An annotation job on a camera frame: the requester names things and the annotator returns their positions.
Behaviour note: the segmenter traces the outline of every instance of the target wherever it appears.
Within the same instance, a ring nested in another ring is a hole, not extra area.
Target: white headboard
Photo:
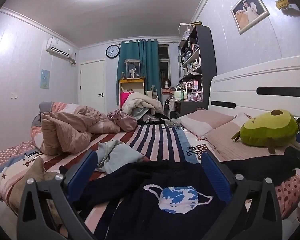
[[[255,117],[274,109],[300,117],[300,56],[237,69],[212,79],[209,110]]]

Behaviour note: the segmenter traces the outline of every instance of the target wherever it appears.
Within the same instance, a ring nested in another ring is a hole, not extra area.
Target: pink bag
[[[125,132],[133,131],[138,125],[137,120],[132,115],[125,114],[119,109],[115,110],[114,112],[110,112],[108,114],[108,118],[115,124],[119,125],[120,128]]]

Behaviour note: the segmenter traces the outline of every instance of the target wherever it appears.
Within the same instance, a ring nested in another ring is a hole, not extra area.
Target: polka dot sheet
[[[281,217],[284,217],[300,198],[300,176],[296,174],[275,187],[280,206]]]

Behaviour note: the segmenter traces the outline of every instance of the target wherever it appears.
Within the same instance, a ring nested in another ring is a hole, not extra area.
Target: window frame
[[[169,44],[159,44],[158,47],[168,48],[168,58],[159,58],[159,63],[168,63],[168,78],[171,82],[171,74],[170,74],[170,52],[169,52]]]

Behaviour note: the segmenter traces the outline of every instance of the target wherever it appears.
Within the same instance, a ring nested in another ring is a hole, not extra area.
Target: curtain
[[[121,74],[126,74],[126,59],[139,59],[141,60],[141,76],[145,79],[145,90],[151,90],[154,85],[157,89],[158,99],[161,100],[161,82],[160,82],[160,69],[159,69],[159,54],[158,54],[158,41],[140,40],[137,42],[125,41],[121,42],[119,63],[117,70],[117,105],[119,105],[119,82]]]

